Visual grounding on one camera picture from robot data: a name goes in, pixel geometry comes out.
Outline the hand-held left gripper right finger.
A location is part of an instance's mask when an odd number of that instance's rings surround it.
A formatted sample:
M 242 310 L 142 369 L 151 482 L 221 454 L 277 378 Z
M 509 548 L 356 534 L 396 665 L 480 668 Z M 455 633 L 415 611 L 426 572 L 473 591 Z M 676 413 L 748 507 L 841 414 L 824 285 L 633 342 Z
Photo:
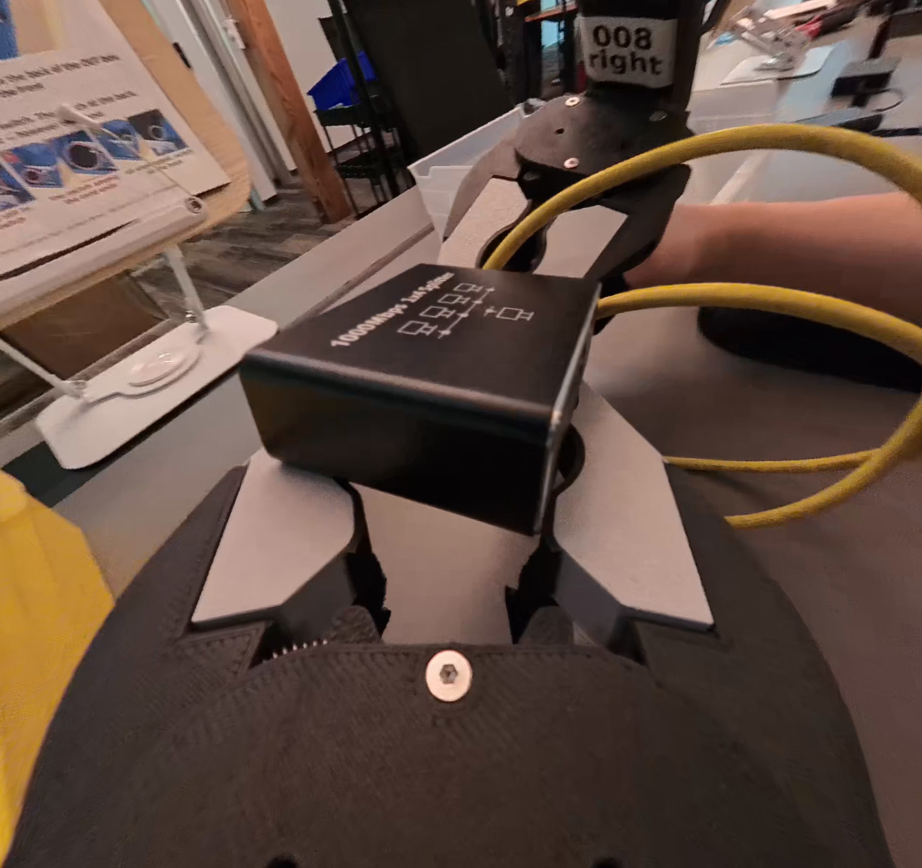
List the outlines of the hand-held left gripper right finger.
M 582 384 L 536 551 L 506 590 L 513 639 L 558 607 L 591 639 L 635 622 L 702 633 L 714 617 L 662 456 Z

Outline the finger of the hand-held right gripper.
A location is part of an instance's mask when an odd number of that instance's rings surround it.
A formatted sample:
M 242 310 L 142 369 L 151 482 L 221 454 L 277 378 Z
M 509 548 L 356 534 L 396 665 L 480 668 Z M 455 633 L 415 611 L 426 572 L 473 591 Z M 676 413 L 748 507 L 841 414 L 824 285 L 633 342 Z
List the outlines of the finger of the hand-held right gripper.
M 547 228 L 536 274 L 582 279 L 626 220 L 627 215 L 605 206 L 563 213 Z
M 481 268 L 490 250 L 524 219 L 531 207 L 518 182 L 491 177 L 444 238 L 437 264 Z

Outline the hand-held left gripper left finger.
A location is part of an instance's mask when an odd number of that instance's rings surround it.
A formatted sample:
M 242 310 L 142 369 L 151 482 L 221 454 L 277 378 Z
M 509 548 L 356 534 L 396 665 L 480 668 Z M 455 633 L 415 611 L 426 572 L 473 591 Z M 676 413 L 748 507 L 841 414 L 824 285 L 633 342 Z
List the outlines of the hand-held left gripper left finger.
M 190 623 L 264 622 L 325 634 L 347 608 L 385 631 L 386 576 L 363 499 L 347 482 L 295 469 L 261 450 L 249 459 Z

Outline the black ethernet switch box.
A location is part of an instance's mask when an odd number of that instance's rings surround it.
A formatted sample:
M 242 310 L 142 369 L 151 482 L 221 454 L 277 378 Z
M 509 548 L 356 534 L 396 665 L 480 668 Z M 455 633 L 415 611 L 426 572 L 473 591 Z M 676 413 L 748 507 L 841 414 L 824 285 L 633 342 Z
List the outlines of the black ethernet switch box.
M 532 536 L 578 401 L 601 285 L 420 264 L 253 348 L 268 454 Z

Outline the yellow plastic bin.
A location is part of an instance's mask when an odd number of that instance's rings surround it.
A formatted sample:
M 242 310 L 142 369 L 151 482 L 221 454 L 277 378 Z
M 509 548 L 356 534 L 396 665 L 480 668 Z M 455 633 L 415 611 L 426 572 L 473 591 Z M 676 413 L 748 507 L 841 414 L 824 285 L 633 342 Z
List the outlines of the yellow plastic bin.
M 45 732 L 112 605 L 82 531 L 2 472 L 2 857 Z

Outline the clear plastic bin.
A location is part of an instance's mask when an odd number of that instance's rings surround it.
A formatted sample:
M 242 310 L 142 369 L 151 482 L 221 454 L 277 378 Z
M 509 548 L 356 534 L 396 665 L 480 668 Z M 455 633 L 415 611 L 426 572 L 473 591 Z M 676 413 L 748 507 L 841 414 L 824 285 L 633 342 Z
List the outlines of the clear plastic bin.
M 457 192 L 474 165 L 502 139 L 513 134 L 543 101 L 526 101 L 409 165 L 434 230 L 440 238 Z

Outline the black chair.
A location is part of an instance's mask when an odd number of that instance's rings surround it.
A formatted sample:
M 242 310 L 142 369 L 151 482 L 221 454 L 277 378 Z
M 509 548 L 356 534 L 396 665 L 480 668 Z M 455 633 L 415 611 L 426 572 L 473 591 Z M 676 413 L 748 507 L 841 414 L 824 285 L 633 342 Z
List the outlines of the black chair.
M 471 0 L 342 0 L 408 162 L 509 112 Z

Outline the white document stand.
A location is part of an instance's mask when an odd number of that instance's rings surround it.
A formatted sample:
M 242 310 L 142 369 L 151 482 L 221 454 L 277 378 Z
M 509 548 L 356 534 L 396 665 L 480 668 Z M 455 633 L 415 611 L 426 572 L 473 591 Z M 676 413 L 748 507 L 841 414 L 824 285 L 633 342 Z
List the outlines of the white document stand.
M 59 378 L 2 342 L 4 355 L 59 393 L 34 424 L 65 470 L 109 458 L 279 331 L 275 321 L 236 307 L 204 308 L 179 247 L 163 256 L 182 291 L 186 321 L 96 377 Z
M 807 78 L 818 73 L 831 48 L 816 41 L 850 25 L 858 13 L 853 5 L 811 0 L 779 9 L 741 10 L 724 33 L 749 46 L 753 55 L 743 59 L 722 80 L 723 86 L 754 85 Z

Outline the blue plastic bin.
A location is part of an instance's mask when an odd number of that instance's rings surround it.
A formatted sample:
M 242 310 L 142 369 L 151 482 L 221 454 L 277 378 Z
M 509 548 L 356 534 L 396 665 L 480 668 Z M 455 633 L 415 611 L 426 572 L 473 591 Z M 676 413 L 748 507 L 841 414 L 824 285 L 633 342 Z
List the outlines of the blue plastic bin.
M 360 101 L 359 88 L 346 58 L 341 58 L 307 91 L 317 112 L 327 112 Z

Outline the black mesh wrist pad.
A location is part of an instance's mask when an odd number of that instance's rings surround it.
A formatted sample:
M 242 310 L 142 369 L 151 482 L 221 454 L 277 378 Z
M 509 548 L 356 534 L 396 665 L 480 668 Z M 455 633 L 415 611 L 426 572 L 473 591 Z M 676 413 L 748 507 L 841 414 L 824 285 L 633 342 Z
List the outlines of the black mesh wrist pad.
M 697 327 L 714 346 L 762 365 L 888 390 L 919 393 L 921 367 L 859 334 L 780 314 L 702 307 Z

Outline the black power adapter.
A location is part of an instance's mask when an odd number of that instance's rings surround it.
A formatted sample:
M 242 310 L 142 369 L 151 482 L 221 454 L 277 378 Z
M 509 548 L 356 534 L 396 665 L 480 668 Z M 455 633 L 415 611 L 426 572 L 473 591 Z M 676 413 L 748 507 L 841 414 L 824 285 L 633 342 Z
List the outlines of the black power adapter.
M 867 58 L 849 62 L 836 78 L 831 98 L 848 101 L 850 108 L 868 108 L 871 101 L 885 94 L 894 97 L 889 105 L 871 107 L 874 113 L 886 113 L 899 106 L 905 99 L 902 90 L 892 85 L 893 75 L 900 66 L 898 55 Z

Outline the wooden document board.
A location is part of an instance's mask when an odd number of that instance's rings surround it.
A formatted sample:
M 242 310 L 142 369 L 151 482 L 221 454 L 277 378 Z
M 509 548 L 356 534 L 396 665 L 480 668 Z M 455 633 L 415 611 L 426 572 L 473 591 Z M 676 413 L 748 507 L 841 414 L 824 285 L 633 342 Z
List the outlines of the wooden document board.
M 251 189 L 243 148 L 143 0 L 100 0 L 155 80 L 230 179 L 223 189 L 189 197 L 18 278 L 1 281 L 2 327 L 141 264 L 167 245 L 214 227 L 241 209 Z

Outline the brown cardboard box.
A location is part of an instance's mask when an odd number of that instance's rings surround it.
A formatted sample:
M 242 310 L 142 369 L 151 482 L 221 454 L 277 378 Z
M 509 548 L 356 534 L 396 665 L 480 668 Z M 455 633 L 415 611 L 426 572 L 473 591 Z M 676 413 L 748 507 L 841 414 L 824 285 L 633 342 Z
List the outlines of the brown cardboard box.
M 60 378 L 74 377 L 167 320 L 130 276 L 103 281 L 2 330 L 2 339 Z

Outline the printed instruction poster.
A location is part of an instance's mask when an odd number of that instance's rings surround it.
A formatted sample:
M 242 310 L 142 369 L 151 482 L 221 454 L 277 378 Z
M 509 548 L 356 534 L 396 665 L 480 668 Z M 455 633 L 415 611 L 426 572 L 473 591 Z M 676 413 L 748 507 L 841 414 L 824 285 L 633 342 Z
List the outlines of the printed instruction poster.
M 100 0 L 2 0 L 2 281 L 230 179 Z

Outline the wooden post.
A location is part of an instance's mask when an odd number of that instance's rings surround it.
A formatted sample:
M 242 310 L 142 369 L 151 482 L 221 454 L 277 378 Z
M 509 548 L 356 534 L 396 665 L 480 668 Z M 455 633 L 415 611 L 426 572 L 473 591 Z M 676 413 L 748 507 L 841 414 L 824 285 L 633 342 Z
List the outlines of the wooden post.
M 309 111 L 266 0 L 225 0 L 243 37 L 245 54 L 296 165 L 304 192 L 324 219 L 352 214 L 343 182 Z

